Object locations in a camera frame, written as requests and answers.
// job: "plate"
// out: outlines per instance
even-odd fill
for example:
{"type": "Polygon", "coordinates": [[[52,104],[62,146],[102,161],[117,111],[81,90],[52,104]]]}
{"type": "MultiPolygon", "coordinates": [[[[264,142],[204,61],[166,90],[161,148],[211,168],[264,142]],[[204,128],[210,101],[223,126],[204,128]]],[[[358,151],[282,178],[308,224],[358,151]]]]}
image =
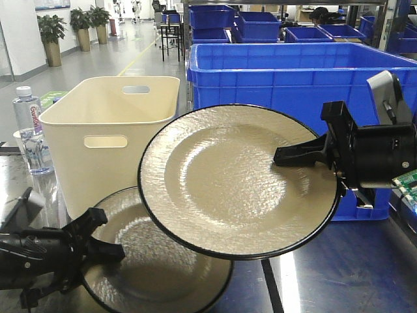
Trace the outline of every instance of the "plate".
{"type": "Polygon", "coordinates": [[[234,260],[280,255],[323,229],[339,200],[325,165],[273,163],[277,147],[315,137],[257,106],[190,112],[148,144],[138,169],[141,198],[159,227],[195,251],[234,260]]]}
{"type": "Polygon", "coordinates": [[[93,237],[121,244],[125,259],[84,272],[85,287],[111,312],[193,313],[212,306],[225,290],[232,262],[196,253],[169,238],[151,220],[137,187],[96,205],[108,223],[93,237]]]}

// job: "blue storage bin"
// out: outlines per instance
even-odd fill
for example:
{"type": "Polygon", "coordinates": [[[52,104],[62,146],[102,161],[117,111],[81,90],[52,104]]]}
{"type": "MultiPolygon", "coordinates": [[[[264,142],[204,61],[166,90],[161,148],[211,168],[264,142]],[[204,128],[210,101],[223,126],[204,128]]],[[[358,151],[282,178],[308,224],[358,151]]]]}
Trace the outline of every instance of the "blue storage bin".
{"type": "Polygon", "coordinates": [[[340,199],[338,210],[332,220],[384,220],[390,215],[391,192],[391,189],[376,189],[374,208],[363,209],[356,206],[356,196],[348,190],[346,196],[340,199]]]}
{"type": "Polygon", "coordinates": [[[394,53],[414,53],[417,52],[417,29],[407,26],[401,38],[390,39],[394,43],[389,45],[388,51],[394,53]]]}
{"type": "Polygon", "coordinates": [[[180,14],[163,14],[162,15],[162,23],[167,22],[167,16],[169,16],[169,22],[170,23],[180,23],[181,22],[180,14]]]}
{"type": "Polygon", "coordinates": [[[407,27],[413,31],[417,31],[417,26],[415,26],[413,23],[408,22],[407,27]]]}
{"type": "MultiPolygon", "coordinates": [[[[195,44],[188,79],[194,108],[255,104],[289,114],[318,134],[324,102],[344,100],[359,125],[377,124],[366,80],[382,70],[395,73],[407,104],[417,108],[417,62],[353,43],[195,44]]],[[[388,217],[390,190],[377,190],[374,210],[356,207],[352,192],[341,199],[334,220],[388,217]]]]}
{"type": "Polygon", "coordinates": [[[345,24],[336,24],[336,25],[319,25],[318,28],[323,30],[326,34],[333,38],[333,40],[338,41],[340,39],[365,39],[365,35],[359,32],[359,30],[353,28],[352,26],[345,24]]]}
{"type": "Polygon", "coordinates": [[[269,12],[238,12],[237,27],[243,38],[277,39],[280,24],[269,12]]]}
{"type": "Polygon", "coordinates": [[[275,44],[278,38],[244,38],[236,26],[232,26],[232,35],[238,44],[275,44]]]}
{"type": "Polygon", "coordinates": [[[333,39],[317,27],[287,27],[285,42],[332,42],[333,39]]]}
{"type": "Polygon", "coordinates": [[[223,28],[193,29],[192,40],[194,44],[230,43],[226,30],[223,28]]]}
{"type": "Polygon", "coordinates": [[[373,38],[373,24],[375,23],[374,16],[362,16],[360,18],[359,32],[365,35],[369,40],[373,38]]]}
{"type": "Polygon", "coordinates": [[[231,27],[235,10],[227,5],[197,5],[190,11],[190,25],[194,29],[231,27]]]}

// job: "black rim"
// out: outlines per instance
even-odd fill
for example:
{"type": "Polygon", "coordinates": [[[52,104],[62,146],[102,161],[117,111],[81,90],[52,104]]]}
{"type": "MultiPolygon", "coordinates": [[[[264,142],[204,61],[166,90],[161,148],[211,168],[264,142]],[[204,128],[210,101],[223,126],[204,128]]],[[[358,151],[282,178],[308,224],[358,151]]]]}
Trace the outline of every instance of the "black rim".
{"type": "Polygon", "coordinates": [[[192,243],[189,243],[188,241],[185,241],[184,239],[181,239],[178,235],[175,235],[173,232],[171,232],[169,229],[167,229],[159,220],[158,218],[153,214],[151,208],[149,207],[145,195],[143,193],[143,189],[142,189],[142,184],[141,184],[141,168],[142,168],[142,163],[143,163],[143,157],[146,155],[146,152],[149,148],[149,146],[151,145],[151,143],[153,142],[153,140],[159,135],[159,133],[161,133],[165,128],[169,127],[172,123],[174,123],[177,119],[180,119],[181,117],[184,117],[186,115],[189,114],[194,114],[195,112],[198,111],[202,111],[202,110],[207,110],[207,109],[211,109],[211,108],[217,108],[219,106],[244,106],[244,107],[253,107],[253,108],[259,108],[262,110],[266,110],[266,111],[271,111],[274,113],[278,113],[281,114],[285,117],[288,117],[290,119],[292,119],[293,121],[297,122],[298,124],[302,125],[303,127],[305,127],[307,130],[309,130],[313,135],[315,135],[317,137],[317,133],[314,132],[312,129],[310,129],[309,126],[305,125],[304,123],[300,122],[299,120],[295,119],[294,117],[287,115],[286,113],[282,113],[276,110],[272,110],[270,108],[265,108],[262,106],[255,106],[253,104],[221,104],[218,106],[208,106],[206,108],[201,108],[195,111],[190,111],[184,115],[181,115],[180,117],[172,120],[171,122],[169,122],[167,125],[165,125],[163,128],[161,128],[150,140],[150,142],[147,144],[141,160],[139,162],[139,166],[137,169],[137,187],[139,189],[139,195],[141,197],[142,203],[144,204],[146,210],[148,211],[149,216],[152,218],[152,220],[154,221],[154,223],[164,232],[166,233],[168,236],[170,236],[172,239],[174,239],[176,242],[182,244],[183,246],[194,250],[198,253],[202,253],[205,254],[207,256],[212,256],[214,258],[221,258],[221,259],[226,259],[226,260],[235,260],[235,261],[248,261],[248,260],[259,260],[259,259],[265,259],[265,258],[273,258],[275,256],[279,256],[281,254],[293,251],[297,248],[299,248],[300,246],[308,243],[309,241],[311,241],[313,238],[315,238],[324,228],[325,226],[330,223],[332,217],[335,215],[336,213],[336,209],[338,207],[339,201],[340,201],[340,197],[342,195],[341,190],[342,190],[342,186],[340,183],[340,180],[335,176],[335,181],[336,181],[336,193],[335,193],[335,198],[332,204],[332,207],[329,210],[329,213],[327,214],[327,216],[324,218],[324,220],[317,226],[317,228],[315,228],[308,236],[306,236],[305,238],[293,243],[292,245],[289,245],[285,248],[279,249],[279,250],[275,250],[275,251],[270,251],[270,252],[265,252],[265,253],[260,253],[260,254],[226,254],[226,253],[221,253],[221,252],[215,252],[215,251],[211,251],[211,250],[207,250],[204,249],[200,246],[195,246],[192,243]]]}
{"type": "MultiPolygon", "coordinates": [[[[110,197],[124,192],[126,190],[130,190],[130,189],[136,189],[136,186],[132,186],[132,187],[128,187],[128,188],[124,188],[122,190],[116,191],[112,194],[110,194],[109,196],[105,197],[103,200],[100,200],[100,202],[98,202],[95,207],[97,207],[98,205],[100,205],[100,203],[102,203],[103,201],[109,199],[110,197]]],[[[229,272],[227,274],[227,278],[226,281],[223,285],[223,287],[221,288],[221,290],[217,293],[217,295],[212,299],[212,301],[210,301],[209,303],[207,303],[203,308],[201,308],[198,311],[195,311],[194,313],[204,313],[206,310],[208,310],[209,308],[211,308],[212,306],[214,306],[217,301],[219,301],[219,299],[222,297],[222,295],[225,293],[227,287],[229,287],[230,284],[230,280],[232,278],[232,274],[233,274],[233,270],[235,269],[235,263],[233,261],[230,261],[229,263],[229,272]]],[[[115,310],[114,308],[111,308],[110,306],[108,306],[107,304],[105,304],[105,302],[103,302],[95,293],[94,291],[90,288],[90,285],[87,283],[87,281],[85,280],[85,276],[84,274],[81,275],[82,276],[82,284],[84,286],[84,288],[87,290],[87,292],[89,293],[89,295],[105,310],[107,310],[108,312],[111,313],[125,313],[125,312],[120,312],[115,310]]]]}

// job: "bottle cap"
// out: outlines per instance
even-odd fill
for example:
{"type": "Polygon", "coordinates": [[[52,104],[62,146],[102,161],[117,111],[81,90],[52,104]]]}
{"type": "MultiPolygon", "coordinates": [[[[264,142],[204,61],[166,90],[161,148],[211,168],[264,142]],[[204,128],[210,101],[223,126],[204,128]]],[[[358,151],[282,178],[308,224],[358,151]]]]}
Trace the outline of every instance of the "bottle cap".
{"type": "Polygon", "coordinates": [[[32,95],[32,88],[29,86],[21,86],[16,88],[16,94],[19,97],[28,97],[32,95]]]}

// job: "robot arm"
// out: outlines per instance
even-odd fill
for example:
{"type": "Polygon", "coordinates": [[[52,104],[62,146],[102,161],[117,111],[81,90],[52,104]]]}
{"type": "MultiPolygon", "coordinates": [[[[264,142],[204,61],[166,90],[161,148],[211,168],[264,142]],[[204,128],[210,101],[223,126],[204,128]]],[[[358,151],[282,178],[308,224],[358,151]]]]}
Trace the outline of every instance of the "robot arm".
{"type": "Polygon", "coordinates": [[[276,149],[279,166],[326,163],[362,206],[371,207],[370,188],[391,188],[392,179],[417,168],[416,126],[398,79],[388,71],[368,80],[379,120],[385,125],[359,127],[343,101],[323,104],[328,132],[311,142],[276,149]]]}
{"type": "Polygon", "coordinates": [[[107,222],[102,209],[91,207],[61,229],[29,228],[42,208],[40,198],[27,189],[0,231],[0,290],[22,289],[22,308],[28,311],[52,292],[66,293],[79,286],[85,262],[118,262],[124,258],[121,245],[91,237],[107,222]]]}

